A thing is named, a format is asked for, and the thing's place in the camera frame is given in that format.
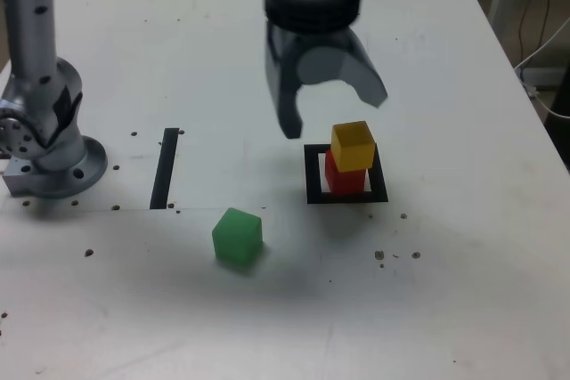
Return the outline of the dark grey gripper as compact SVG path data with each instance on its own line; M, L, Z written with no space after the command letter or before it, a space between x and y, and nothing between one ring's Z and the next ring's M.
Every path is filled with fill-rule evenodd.
M278 123L287 139L299 139L302 133L297 108L297 91L302 85L342 81L355 90L362 102L375 108L387 99L382 79L351 28L302 35L267 23L265 76Z

